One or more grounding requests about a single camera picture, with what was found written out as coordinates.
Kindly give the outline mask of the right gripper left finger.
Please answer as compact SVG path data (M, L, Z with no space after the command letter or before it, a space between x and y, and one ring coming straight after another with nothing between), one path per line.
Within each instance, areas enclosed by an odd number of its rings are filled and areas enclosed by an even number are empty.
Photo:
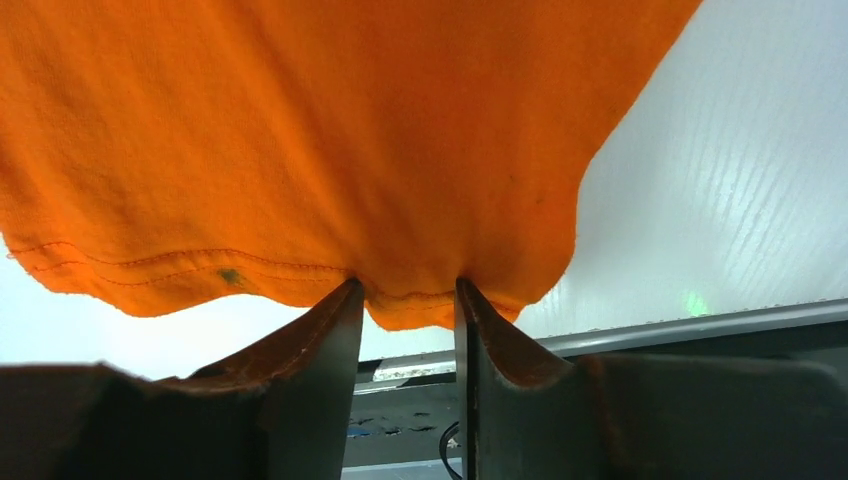
M363 325L350 279L191 376L104 364L1 371L5 479L337 479Z

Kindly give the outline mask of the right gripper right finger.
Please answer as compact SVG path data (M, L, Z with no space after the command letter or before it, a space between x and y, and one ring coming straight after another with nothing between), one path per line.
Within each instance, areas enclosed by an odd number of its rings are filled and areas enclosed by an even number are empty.
M569 362L455 289L467 479L843 479L847 391L808 362L603 353Z

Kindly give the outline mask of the orange t-shirt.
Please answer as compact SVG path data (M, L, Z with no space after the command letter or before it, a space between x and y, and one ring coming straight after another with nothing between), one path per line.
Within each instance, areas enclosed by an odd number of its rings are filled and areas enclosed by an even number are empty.
M508 319L695 1L5 1L1 232L139 317L349 278L387 330Z

